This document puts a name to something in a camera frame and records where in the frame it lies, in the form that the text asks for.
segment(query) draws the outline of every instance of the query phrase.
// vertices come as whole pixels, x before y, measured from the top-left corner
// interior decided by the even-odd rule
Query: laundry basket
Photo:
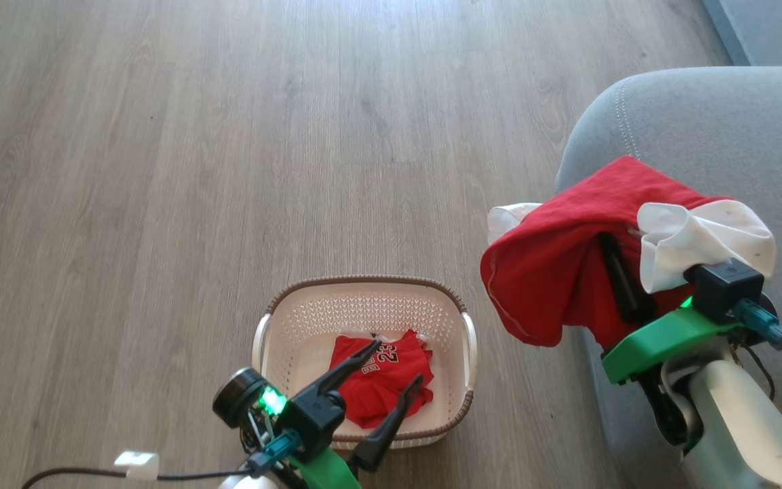
[[[415,330],[434,352],[434,400],[406,418],[391,448],[428,445],[456,427],[472,403],[476,343],[472,319],[444,285],[404,276],[335,276],[292,285],[267,307],[252,346],[252,367],[286,396],[328,371],[341,331],[389,338]],[[369,430],[346,420],[332,448],[351,450]]]

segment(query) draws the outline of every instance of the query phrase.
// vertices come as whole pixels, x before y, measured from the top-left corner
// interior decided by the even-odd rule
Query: red cloth
[[[698,207],[725,197],[705,197],[633,157],[621,157],[540,205],[521,225],[487,248],[481,280],[503,326],[518,340],[556,346],[562,325],[589,328],[608,348],[633,326],[621,321],[596,235],[610,232],[639,279],[639,207],[648,202]],[[654,294],[657,314],[689,297],[685,285]]]
[[[330,368],[350,358],[370,341],[368,338],[338,336],[331,354]],[[378,427],[388,412],[394,411],[400,393],[416,375],[424,376],[422,386],[434,380],[429,365],[432,352],[424,347],[424,342],[412,330],[406,331],[397,341],[382,343],[360,371],[354,372],[339,387],[339,394],[346,402],[346,418],[361,428]],[[412,416],[433,399],[434,393],[422,387],[406,416]]]

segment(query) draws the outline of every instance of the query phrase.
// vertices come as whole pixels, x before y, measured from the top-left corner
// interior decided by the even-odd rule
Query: cable
[[[101,477],[120,477],[120,479],[125,479],[124,471],[105,471],[102,469],[90,469],[86,467],[57,467],[55,469],[40,471],[39,473],[30,477],[30,479],[27,480],[24,485],[22,485],[22,489],[29,489],[31,486],[34,486],[35,483],[37,483],[41,479],[47,479],[47,477],[52,477],[54,475],[60,475],[66,473],[81,474],[81,475],[97,475]]]
[[[35,474],[29,480],[22,485],[21,489],[29,489],[34,486],[41,479],[47,479],[54,475],[62,474],[77,474],[77,475],[95,475],[100,477],[118,477],[118,479],[125,479],[126,473],[124,471],[108,471],[102,469],[91,469],[89,467],[56,467],[46,471],[40,471]],[[242,476],[248,477],[252,475],[252,471],[249,469],[243,470],[231,470],[231,471],[206,471],[205,473],[183,473],[183,474],[159,474],[157,480],[162,481],[177,481],[177,480],[199,480],[199,479],[220,479],[220,477]]]
[[[750,353],[751,358],[754,362],[756,362],[756,366],[758,366],[762,374],[766,376],[766,380],[768,381],[768,398],[770,400],[774,400],[774,380],[772,377],[770,377],[770,374],[768,373],[766,366],[762,364],[762,360],[760,360],[760,357],[753,352],[753,350],[750,349],[746,344],[742,346],[745,350],[747,350],[747,353]]]

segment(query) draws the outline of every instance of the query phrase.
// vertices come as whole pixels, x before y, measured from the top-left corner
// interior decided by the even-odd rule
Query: white cloth
[[[747,205],[718,200],[687,211],[680,205],[639,208],[641,284],[648,293],[686,284],[695,264],[739,259],[770,278],[777,259],[772,232]]]
[[[530,214],[541,204],[524,202],[521,204],[494,207],[487,213],[487,243],[493,244],[500,236],[512,231],[527,214]]]

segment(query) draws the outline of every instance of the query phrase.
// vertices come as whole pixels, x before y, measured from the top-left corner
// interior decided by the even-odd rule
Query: gray sofa
[[[632,154],[697,191],[738,198],[778,242],[766,291],[782,321],[782,67],[668,69],[618,81],[584,112],[557,176],[562,192],[621,155]],[[638,386],[612,386],[590,338],[593,381],[606,441],[632,487],[686,487],[679,453],[658,434]],[[777,384],[782,412],[782,352],[754,347]],[[742,355],[751,375],[755,365]]]
[[[736,65],[782,66],[782,0],[703,0]]]

